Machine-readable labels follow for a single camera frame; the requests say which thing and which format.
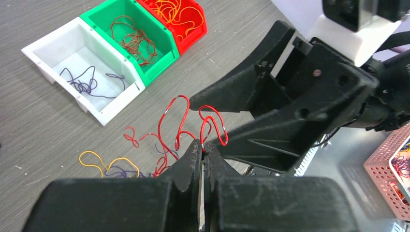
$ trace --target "screw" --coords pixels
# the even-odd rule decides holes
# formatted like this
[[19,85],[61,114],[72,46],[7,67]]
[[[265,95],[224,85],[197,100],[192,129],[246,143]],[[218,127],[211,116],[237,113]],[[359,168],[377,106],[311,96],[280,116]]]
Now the screw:
[[406,21],[407,20],[407,18],[409,17],[409,12],[407,12],[407,13],[402,13],[403,14],[403,16],[400,18],[400,21],[402,21],[402,22],[404,22],[404,21]]
[[320,69],[315,69],[315,71],[313,71],[313,76],[318,77],[322,74],[322,71]]

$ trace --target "white plastic bin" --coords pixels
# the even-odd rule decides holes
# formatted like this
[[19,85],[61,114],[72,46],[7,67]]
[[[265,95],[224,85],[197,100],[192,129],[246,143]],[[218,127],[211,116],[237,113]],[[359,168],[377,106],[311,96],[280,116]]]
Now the white plastic bin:
[[145,89],[133,65],[79,17],[21,51],[103,126]]

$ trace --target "pink mesh basket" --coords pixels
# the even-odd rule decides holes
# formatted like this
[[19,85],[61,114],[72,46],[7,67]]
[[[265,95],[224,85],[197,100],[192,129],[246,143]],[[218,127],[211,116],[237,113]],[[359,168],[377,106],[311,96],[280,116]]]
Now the pink mesh basket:
[[403,194],[397,191],[400,185],[389,167],[390,158],[395,155],[410,137],[410,124],[395,130],[363,164],[380,193],[398,219],[410,221],[410,206]]

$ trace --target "red plastic bin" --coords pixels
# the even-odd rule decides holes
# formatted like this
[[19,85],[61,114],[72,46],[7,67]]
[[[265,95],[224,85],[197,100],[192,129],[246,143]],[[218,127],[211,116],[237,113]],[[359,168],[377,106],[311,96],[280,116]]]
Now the red plastic bin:
[[[137,0],[137,2],[172,32],[180,56],[208,32],[204,10],[194,0]],[[157,9],[161,9],[161,16],[157,13]],[[169,16],[175,16],[174,21],[170,22]]]

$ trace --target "green plastic bin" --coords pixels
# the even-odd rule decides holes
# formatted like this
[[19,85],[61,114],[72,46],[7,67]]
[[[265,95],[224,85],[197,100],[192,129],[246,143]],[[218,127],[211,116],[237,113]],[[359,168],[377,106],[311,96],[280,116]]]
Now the green plastic bin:
[[[152,64],[140,66],[139,63],[143,61],[137,61],[119,45],[118,41],[133,32],[131,28],[116,26],[114,36],[117,41],[112,38],[111,24],[122,15],[132,18],[136,28],[142,29],[146,36],[154,42],[157,57]],[[172,33],[134,0],[108,0],[85,12],[81,18],[134,65],[146,87],[179,58]],[[142,46],[140,52],[147,53],[146,47]]]

